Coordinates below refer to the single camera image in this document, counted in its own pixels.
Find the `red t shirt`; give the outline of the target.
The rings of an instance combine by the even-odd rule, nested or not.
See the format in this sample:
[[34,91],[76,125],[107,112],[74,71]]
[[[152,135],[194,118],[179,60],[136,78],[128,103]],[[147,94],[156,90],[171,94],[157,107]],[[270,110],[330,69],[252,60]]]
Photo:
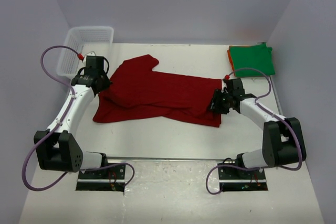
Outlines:
[[112,85],[99,93],[96,123],[165,117],[219,127],[221,115],[208,109],[219,79],[154,71],[151,55],[125,60],[113,73]]

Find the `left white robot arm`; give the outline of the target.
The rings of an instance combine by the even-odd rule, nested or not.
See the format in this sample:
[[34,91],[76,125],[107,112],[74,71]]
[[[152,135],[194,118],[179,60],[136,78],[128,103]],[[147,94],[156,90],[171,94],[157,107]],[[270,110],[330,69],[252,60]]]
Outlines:
[[86,65],[71,80],[68,98],[45,131],[37,131],[34,143],[39,166],[43,170],[78,172],[90,170],[97,178],[108,175],[106,155],[85,152],[76,141],[76,132],[88,105],[101,91],[108,89],[108,60],[87,56]]

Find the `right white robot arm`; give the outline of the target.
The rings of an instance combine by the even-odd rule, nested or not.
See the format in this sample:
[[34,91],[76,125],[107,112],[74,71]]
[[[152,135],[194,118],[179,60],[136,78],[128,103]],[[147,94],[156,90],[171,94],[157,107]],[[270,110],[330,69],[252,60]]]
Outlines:
[[281,167],[299,170],[307,158],[300,121],[277,114],[246,93],[240,78],[223,80],[223,89],[216,89],[209,110],[228,114],[231,110],[249,118],[262,130],[262,147],[238,154],[234,172],[239,178],[248,177],[254,169]]

